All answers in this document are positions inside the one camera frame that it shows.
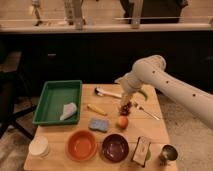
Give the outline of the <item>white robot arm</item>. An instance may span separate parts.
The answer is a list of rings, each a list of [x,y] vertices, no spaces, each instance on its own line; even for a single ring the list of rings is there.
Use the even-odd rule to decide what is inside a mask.
[[[137,60],[130,72],[115,80],[123,89],[121,104],[127,104],[143,84],[150,84],[213,130],[213,95],[170,76],[165,68],[166,61],[160,55]]]

